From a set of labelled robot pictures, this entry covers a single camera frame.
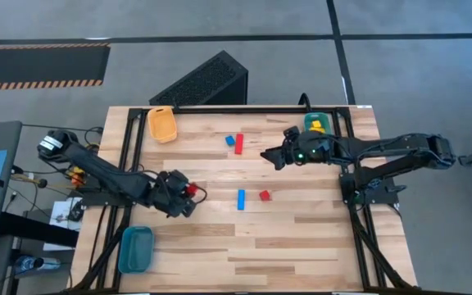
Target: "wooden table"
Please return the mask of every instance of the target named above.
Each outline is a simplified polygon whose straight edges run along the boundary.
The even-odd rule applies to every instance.
[[[107,115],[99,156],[115,165],[128,110],[111,107]],[[358,138],[379,138],[372,108],[351,107],[351,114]],[[208,199],[190,218],[167,219],[153,208],[133,209],[131,225],[152,228],[156,251],[145,275],[122,276],[121,292],[362,290],[351,222],[338,185],[340,168],[292,165],[276,171],[259,155],[282,143],[284,129],[301,127],[303,115],[177,115],[176,121],[178,138],[171,143],[156,143],[145,129],[140,163],[156,171],[180,170],[208,191]],[[225,136],[237,132],[244,134],[241,156],[225,143]],[[236,207],[239,189],[246,190],[245,211]],[[258,196],[265,189],[271,192],[270,202]],[[101,210],[84,214],[72,264],[75,282],[89,267]],[[371,210],[381,251],[403,279],[416,284],[399,217],[386,205]],[[94,259],[101,252],[106,222],[107,214]],[[366,249],[365,254],[375,285],[372,258]],[[111,285],[115,261],[113,254],[105,286]]]

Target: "blue block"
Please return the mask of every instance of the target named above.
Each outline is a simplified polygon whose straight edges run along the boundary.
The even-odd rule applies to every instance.
[[[236,142],[234,141],[234,137],[232,135],[229,135],[225,138],[225,141],[227,142],[228,145],[233,146]]]
[[[245,190],[238,190],[238,210],[245,209]]]

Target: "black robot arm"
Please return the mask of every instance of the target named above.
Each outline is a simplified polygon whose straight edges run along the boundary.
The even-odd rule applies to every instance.
[[[189,217],[196,207],[188,193],[187,177],[177,170],[162,171],[155,178],[140,172],[124,172],[94,155],[78,143],[75,134],[51,130],[38,145],[39,157],[56,163],[70,162],[96,178],[110,194],[125,197],[146,207],[154,206],[168,216]]]
[[[291,164],[348,166],[367,157],[403,156],[375,168],[357,167],[354,178],[358,191],[366,190],[383,179],[422,167],[447,169],[456,161],[450,143],[439,135],[405,134],[390,139],[360,140],[317,131],[300,133],[298,127],[292,127],[284,131],[284,136],[281,146],[261,153],[262,157],[275,165],[276,170]]]

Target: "plastic tray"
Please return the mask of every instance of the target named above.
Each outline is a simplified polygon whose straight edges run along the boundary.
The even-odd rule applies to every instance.
[[[154,234],[147,226],[131,226],[121,239],[118,269],[122,274],[142,274],[148,270],[154,252]]]
[[[175,140],[178,136],[172,107],[155,107],[148,111],[151,136],[160,143]]]
[[[324,128],[326,134],[333,134],[333,130],[331,129],[331,125],[329,123],[329,118],[327,114],[321,112],[312,112],[305,115],[303,119],[303,127],[305,131],[309,131],[311,127],[311,123],[313,120],[318,120],[321,126]]]

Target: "table leg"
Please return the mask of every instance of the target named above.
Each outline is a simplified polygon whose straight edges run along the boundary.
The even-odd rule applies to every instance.
[[[45,243],[75,247],[79,233],[22,216],[1,212],[0,234],[10,234],[20,238],[31,238]]]

